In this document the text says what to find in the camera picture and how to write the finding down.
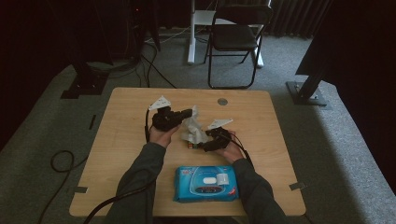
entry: crumpled paper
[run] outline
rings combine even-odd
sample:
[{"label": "crumpled paper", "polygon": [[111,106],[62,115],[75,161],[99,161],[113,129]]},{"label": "crumpled paper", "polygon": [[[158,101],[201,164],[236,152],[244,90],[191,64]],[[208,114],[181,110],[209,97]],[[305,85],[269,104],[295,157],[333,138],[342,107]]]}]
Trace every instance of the crumpled paper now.
[{"label": "crumpled paper", "polygon": [[208,137],[204,131],[202,131],[202,125],[198,122],[198,108],[197,106],[192,107],[192,116],[184,119],[183,125],[187,128],[187,133],[182,133],[181,138],[189,141],[193,144],[205,143]]}]

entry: controller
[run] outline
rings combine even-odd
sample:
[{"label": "controller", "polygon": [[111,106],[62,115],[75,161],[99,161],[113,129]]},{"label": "controller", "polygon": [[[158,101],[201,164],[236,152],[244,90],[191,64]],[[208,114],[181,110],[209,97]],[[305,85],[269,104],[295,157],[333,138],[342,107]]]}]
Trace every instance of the controller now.
[{"label": "controller", "polygon": [[220,148],[226,148],[230,143],[231,134],[221,127],[207,130],[205,131],[205,133],[206,135],[212,136],[213,138],[212,141],[200,144],[200,147],[202,147],[205,152],[214,151]]},{"label": "controller", "polygon": [[174,112],[170,106],[157,109],[157,113],[152,117],[152,126],[156,129],[167,132],[181,124],[183,119],[192,116],[192,109]]}]

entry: black chair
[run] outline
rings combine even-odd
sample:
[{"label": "black chair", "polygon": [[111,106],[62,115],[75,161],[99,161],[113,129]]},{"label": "black chair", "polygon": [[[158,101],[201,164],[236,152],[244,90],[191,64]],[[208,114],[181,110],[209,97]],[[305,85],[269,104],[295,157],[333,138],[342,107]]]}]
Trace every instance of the black chair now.
[{"label": "black chair", "polygon": [[[212,26],[210,30],[209,39],[207,41],[206,58],[209,56],[209,71],[208,71],[208,85],[212,89],[247,89],[253,82],[256,76],[256,68],[258,64],[258,55],[262,47],[262,36],[264,28],[269,24],[273,10],[264,5],[236,5],[220,7],[215,12],[213,17]],[[231,24],[224,24],[224,21],[230,21]],[[257,34],[254,34],[253,28],[258,27]],[[216,54],[212,53],[212,49],[218,51],[246,51],[246,54]],[[254,61],[253,75],[251,81],[246,86],[212,86],[210,82],[212,73],[212,58],[213,56],[244,56],[243,63],[250,52],[254,53],[257,50],[257,56]]]}]

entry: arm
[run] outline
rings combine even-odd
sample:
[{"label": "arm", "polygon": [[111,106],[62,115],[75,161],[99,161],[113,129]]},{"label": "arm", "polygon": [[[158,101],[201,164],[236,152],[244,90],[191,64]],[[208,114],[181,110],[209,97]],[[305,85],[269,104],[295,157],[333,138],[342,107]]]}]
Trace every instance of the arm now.
[{"label": "arm", "polygon": [[216,152],[233,165],[240,198],[249,223],[289,223],[274,199],[271,185],[254,171],[236,144],[230,142],[226,148],[218,149]]},{"label": "arm", "polygon": [[163,168],[163,157],[171,142],[171,135],[178,127],[167,133],[155,128],[150,131],[149,143],[143,146],[131,168],[123,175],[117,195],[141,189],[146,190],[116,201],[105,218],[106,224],[152,223],[152,207],[155,196],[155,180]]}]

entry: gray carpet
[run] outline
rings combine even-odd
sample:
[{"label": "gray carpet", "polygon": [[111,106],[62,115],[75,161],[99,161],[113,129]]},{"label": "gray carpet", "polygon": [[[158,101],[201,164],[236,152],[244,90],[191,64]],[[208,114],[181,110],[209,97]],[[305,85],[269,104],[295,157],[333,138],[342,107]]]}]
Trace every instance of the gray carpet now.
[{"label": "gray carpet", "polygon": [[[163,50],[158,52],[154,65],[178,88],[209,89],[207,64],[202,64],[205,43],[197,41],[196,63],[188,65],[188,42],[183,35],[163,41]],[[376,166],[336,88],[325,82],[318,88],[330,109],[295,105],[290,97],[285,82],[305,81],[305,76],[294,74],[309,44],[309,40],[297,37],[267,36],[262,48],[264,68],[258,70],[256,81],[250,88],[270,92],[295,173],[298,180],[307,185],[302,189],[306,216],[290,217],[290,222],[396,223],[395,195]],[[146,46],[143,54],[151,60],[154,51]],[[222,80],[228,84],[248,81],[251,62],[238,64],[237,60],[222,59],[229,68],[215,63],[213,72],[219,79],[214,81]],[[92,65],[110,68],[101,63]],[[112,72],[102,95],[82,95],[74,100],[60,99],[76,75],[71,66],[52,80],[0,153],[1,224],[37,223],[66,175],[51,169],[51,157],[59,150],[70,150],[75,154],[75,163],[82,161],[90,152],[111,91],[116,87],[146,87],[143,74],[148,70],[148,64],[141,63],[136,70]],[[219,73],[223,71],[229,74],[220,77]],[[153,68],[149,84],[152,88],[172,88]],[[96,120],[91,126],[93,115]],[[69,162],[67,155],[54,161],[58,169],[66,169]],[[84,218],[71,217],[68,213],[73,188],[82,171],[83,165],[71,172],[42,223],[83,222]],[[101,223],[101,220],[96,217],[92,223]]]}]

